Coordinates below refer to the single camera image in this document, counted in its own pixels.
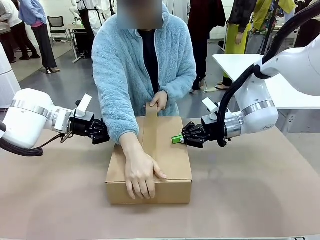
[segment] black chair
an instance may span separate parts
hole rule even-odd
[[[54,28],[62,28],[65,26],[64,24],[64,17],[63,16],[58,16],[58,17],[53,17],[53,16],[48,16],[48,21],[49,21],[49,26],[50,26],[50,33],[52,35],[53,42],[55,42],[54,35],[65,35],[66,40],[69,43],[69,37],[67,35],[67,30],[65,29],[54,29]]]

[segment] table leg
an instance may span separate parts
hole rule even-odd
[[[298,113],[298,110],[291,110],[286,116],[285,123],[281,129],[281,132],[283,133],[283,135],[286,136],[290,132],[290,129],[296,119],[297,113]]]
[[[75,60],[73,60],[72,63],[75,64],[75,63],[78,62],[81,58],[78,57],[78,55],[77,55],[75,39],[74,39],[74,36],[73,36],[72,33],[71,33],[71,29],[69,28],[68,30],[69,30],[69,34],[70,34],[70,38],[71,38],[71,45],[72,45],[73,52],[74,52],[74,56],[75,56]]]

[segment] black jacket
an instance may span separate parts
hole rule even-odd
[[[191,0],[189,31],[192,41],[208,39],[211,30],[224,27],[226,15],[221,0]]]
[[[234,0],[229,23],[239,25],[239,33],[244,33],[254,12],[257,0]]]

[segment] brown tape strip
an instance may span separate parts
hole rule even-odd
[[[144,133],[142,148],[146,154],[149,154],[154,160],[157,160],[157,104],[153,107],[147,102],[145,105]]]

